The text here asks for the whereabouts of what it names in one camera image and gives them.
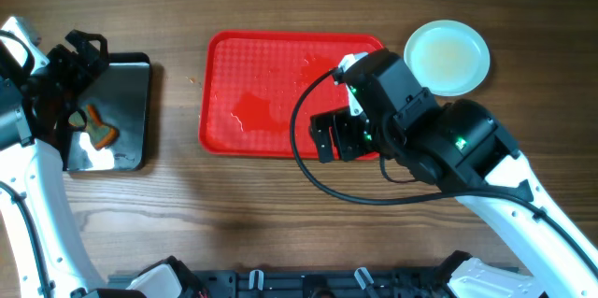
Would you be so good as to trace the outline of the orange and green sponge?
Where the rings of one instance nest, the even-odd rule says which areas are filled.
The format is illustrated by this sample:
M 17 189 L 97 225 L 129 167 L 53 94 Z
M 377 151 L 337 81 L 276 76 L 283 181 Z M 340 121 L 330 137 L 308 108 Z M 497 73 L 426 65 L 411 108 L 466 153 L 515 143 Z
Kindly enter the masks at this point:
M 68 124 L 74 131 L 86 133 L 96 150 L 110 146 L 119 136 L 118 129 L 104 123 L 95 106 L 90 104 L 73 112 Z

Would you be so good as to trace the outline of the pale blue plate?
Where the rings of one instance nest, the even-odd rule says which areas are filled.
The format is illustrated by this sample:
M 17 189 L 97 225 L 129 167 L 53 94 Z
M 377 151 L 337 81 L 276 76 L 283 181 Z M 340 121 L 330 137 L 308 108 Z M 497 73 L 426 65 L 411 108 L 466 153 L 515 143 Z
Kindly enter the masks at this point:
M 418 80 L 433 94 L 465 95 L 491 70 L 491 53 L 472 27 L 453 20 L 431 21 L 407 40 L 403 58 Z

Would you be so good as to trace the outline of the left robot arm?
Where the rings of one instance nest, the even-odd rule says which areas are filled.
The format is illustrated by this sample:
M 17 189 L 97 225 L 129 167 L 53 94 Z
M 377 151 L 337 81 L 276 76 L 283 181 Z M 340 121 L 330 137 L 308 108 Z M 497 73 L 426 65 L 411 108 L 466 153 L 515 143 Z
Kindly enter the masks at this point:
M 24 297 L 206 297 L 207 285 L 167 257 L 122 289 L 94 267 L 64 173 L 134 170 L 144 160 L 152 68 L 112 53 L 99 34 L 70 31 L 50 52 L 20 17 L 1 28 L 1 216 Z

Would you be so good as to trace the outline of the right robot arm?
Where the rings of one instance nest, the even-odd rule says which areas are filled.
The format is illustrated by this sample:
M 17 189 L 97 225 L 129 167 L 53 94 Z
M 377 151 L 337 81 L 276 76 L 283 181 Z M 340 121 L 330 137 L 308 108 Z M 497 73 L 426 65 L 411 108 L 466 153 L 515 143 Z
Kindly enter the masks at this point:
M 545 190 L 514 137 L 483 106 L 363 103 L 317 114 L 309 132 L 321 162 L 369 153 L 393 159 L 437 193 L 387 199 L 406 205 L 454 198 L 485 221 L 550 297 L 597 294 L 597 249 Z

